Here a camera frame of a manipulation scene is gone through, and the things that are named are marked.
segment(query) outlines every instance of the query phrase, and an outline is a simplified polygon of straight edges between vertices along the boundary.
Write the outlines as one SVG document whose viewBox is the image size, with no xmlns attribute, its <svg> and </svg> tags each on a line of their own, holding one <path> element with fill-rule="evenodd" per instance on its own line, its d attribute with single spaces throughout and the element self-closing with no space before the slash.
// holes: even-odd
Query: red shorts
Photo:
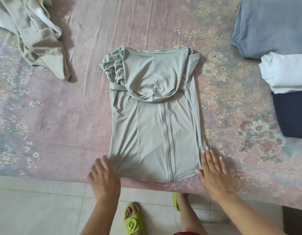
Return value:
<svg viewBox="0 0 302 235">
<path fill-rule="evenodd" d="M 193 232 L 179 232 L 179 233 L 175 233 L 174 235 L 200 235 L 200 234 L 193 233 Z"/>
</svg>

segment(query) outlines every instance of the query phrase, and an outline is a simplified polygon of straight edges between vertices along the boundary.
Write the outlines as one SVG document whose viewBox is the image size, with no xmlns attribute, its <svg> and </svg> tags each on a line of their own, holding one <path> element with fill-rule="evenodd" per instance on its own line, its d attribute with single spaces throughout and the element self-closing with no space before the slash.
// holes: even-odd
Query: zipper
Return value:
<svg viewBox="0 0 302 235">
<path fill-rule="evenodd" d="M 170 143 L 169 143 L 169 127 L 167 125 L 166 121 L 166 109 L 165 109 L 165 103 L 162 102 L 162 112 L 163 112 L 163 123 L 164 123 L 164 134 L 165 134 L 165 139 L 167 143 L 167 156 L 169 159 L 169 180 L 170 182 L 175 182 L 174 177 L 173 177 L 173 169 L 172 169 L 172 159 L 171 159 L 171 151 L 170 151 Z"/>
</svg>

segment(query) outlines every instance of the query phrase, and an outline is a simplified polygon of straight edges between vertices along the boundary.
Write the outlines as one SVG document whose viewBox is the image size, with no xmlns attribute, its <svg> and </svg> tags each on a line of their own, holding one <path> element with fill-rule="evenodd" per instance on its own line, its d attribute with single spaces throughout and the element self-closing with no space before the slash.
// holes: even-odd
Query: bed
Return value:
<svg viewBox="0 0 302 235">
<path fill-rule="evenodd" d="M 259 61 L 231 46 L 240 0 L 53 0 L 71 78 L 21 57 L 0 28 L 0 175 L 86 182 L 108 154 L 109 84 L 98 64 L 123 45 L 201 53 L 194 75 L 202 134 L 223 155 L 237 193 L 302 209 L 302 139 L 278 127 Z M 177 183 L 122 179 L 123 187 L 202 194 L 197 177 Z"/>
</svg>

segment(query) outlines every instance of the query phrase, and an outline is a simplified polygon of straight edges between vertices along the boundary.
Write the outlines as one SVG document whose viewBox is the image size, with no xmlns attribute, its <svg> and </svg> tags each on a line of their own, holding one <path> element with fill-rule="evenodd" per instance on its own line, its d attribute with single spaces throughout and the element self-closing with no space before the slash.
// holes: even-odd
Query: folded white shirt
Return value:
<svg viewBox="0 0 302 235">
<path fill-rule="evenodd" d="M 270 52 L 261 57 L 262 78 L 275 93 L 302 90 L 302 54 L 279 55 Z"/>
</svg>

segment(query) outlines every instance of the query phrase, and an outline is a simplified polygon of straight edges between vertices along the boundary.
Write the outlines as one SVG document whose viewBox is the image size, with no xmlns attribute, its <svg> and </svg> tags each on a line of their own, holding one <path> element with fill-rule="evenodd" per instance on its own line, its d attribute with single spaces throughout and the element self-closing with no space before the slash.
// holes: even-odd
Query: hand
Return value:
<svg viewBox="0 0 302 235">
<path fill-rule="evenodd" d="M 202 170 L 196 170 L 206 192 L 216 202 L 228 195 L 235 195 L 231 179 L 227 175 L 227 170 L 223 158 L 217 159 L 215 153 L 206 147 L 201 154 Z"/>
<path fill-rule="evenodd" d="M 106 156 L 97 158 L 88 174 L 97 201 L 118 203 L 121 182 Z"/>
</svg>

